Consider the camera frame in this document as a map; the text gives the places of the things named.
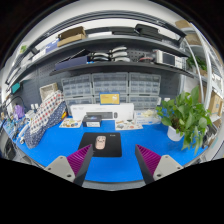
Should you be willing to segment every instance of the yellow item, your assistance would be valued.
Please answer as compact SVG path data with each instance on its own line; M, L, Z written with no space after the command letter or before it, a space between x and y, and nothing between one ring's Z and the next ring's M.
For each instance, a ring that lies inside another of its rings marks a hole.
M100 94L100 104L120 104L120 94L119 93L105 93Z

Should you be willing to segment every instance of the storage box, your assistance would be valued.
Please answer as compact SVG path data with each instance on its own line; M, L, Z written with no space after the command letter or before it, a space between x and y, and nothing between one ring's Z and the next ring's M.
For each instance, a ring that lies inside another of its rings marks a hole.
M84 65L89 61L89 56L82 56L78 58L68 57L55 64L55 70L61 70L65 68L70 68L78 65Z
M176 21L175 24L179 29L192 27L192 25L184 19Z
M58 90L57 83L52 83L47 86L40 87L40 96L42 99L42 102L49 96L51 93L56 92Z
M189 45L201 45L201 41L196 33L190 33L185 38Z
M204 91L204 98L206 96L206 87L203 87L203 91ZM198 101L201 103L201 88L199 88L199 99ZM221 102L222 102L222 98L220 96L218 96L214 91L212 91L211 93L211 99L210 99L210 104L209 104L209 108L208 110L211 111L211 115L213 114L217 114L220 111L220 107L221 107Z
M57 46L60 47L77 40L85 39L86 33L84 28L80 26L80 27L76 27L74 29L70 29L59 34L58 38L60 39L60 41L57 43Z
M223 107L223 100L221 100L221 102L220 102L220 107L219 107L219 112L218 112L219 117L222 116L222 107Z
M199 71L200 71L200 74L201 74L202 76L204 76L204 77L208 77L208 74L207 74L207 72L206 72L205 70L202 70L201 68L199 68Z
M52 41L51 43L49 43L47 46L46 46L46 53L50 52L50 51L53 51L54 49L56 49L58 46L57 46L57 43L58 43L59 39L57 40L54 40Z
M223 60L222 60L220 54L218 53L218 51L217 51L214 47L212 47L212 48L213 48L213 50L215 51L215 53L216 53L216 55L217 55L217 57L218 57L220 63L222 64L222 66L224 66L224 64L223 64Z
M134 104L120 105L84 104L71 106L74 120L82 120L85 115L101 115L102 120L133 120Z
M83 127L100 127L101 126L101 115L84 116L82 124Z
M221 119L218 119L216 120L215 122L213 122L213 124L217 127L217 128L220 128L221 124L222 124L222 120Z
M151 125L151 124L160 124L161 118L156 117L156 111L154 111L154 114L150 117L145 117L142 115L142 113L145 112L145 110L137 110L134 113L134 119L136 124L140 125Z

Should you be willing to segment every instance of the box on table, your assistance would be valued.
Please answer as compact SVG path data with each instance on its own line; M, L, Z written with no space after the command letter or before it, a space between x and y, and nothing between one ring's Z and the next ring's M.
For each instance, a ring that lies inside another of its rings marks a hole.
M83 127L100 127L102 121L101 115L86 115L83 118Z
M65 32L59 34L58 38L60 39L60 41L57 43L57 46L60 47L77 40L85 39L86 33L84 28L82 26L79 26L70 30L66 30Z
M151 124L160 124L161 118L155 117L155 114L157 113L155 110L152 110L154 114L149 117L145 117L142 113L146 112L146 110L135 110L134 112L134 120L136 124L140 125L151 125Z
M176 27L178 27L179 29L192 27L192 25L187 20L184 19L176 21L175 24Z
M83 120L85 115L101 115L102 120L133 120L134 104L122 103L120 105L82 104L71 105L74 120Z
M207 88L203 86L204 98L206 96L206 90L207 90ZM201 88L199 88L198 101L199 101L199 103L201 103ZM210 104L209 104L209 108L208 108L208 110L211 111L211 115L214 115L214 114L218 115L218 113L220 111L220 107L221 107L221 102L222 102L222 98L219 95L217 95L214 91L212 91Z

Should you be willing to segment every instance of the green plant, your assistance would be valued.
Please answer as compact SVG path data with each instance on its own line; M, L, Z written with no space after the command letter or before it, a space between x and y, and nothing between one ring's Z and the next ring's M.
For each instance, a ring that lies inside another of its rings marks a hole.
M198 67L201 68L202 70L205 70L207 72L207 66L205 61L201 60L198 56L195 55L195 59L198 63ZM193 56L191 55L188 59L187 59L187 64L190 68L192 68L192 66L196 66L194 63L194 59Z
M156 107L164 125L172 126L180 136L184 134L181 150L195 147L195 154L202 146L207 125L212 125L211 112L198 102L198 96L199 86L196 86L191 93L182 92L175 100L162 101L162 107Z

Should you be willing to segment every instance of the folded fabric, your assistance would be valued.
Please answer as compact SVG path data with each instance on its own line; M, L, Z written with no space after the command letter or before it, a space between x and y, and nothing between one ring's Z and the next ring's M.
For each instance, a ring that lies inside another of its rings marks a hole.
M35 117L30 123L30 133L36 133L41 127L46 126L52 113L58 108L61 102L64 101L63 93L58 90L50 97L45 99L38 108Z
M40 126L39 130L33 134L31 134L30 128L26 130L24 140L29 149L35 148L39 144L41 138L43 137L45 131L48 128L51 128L52 126L58 124L61 121L61 116L64 113L65 109L65 102L60 103L58 108L49 117L48 122L45 126Z

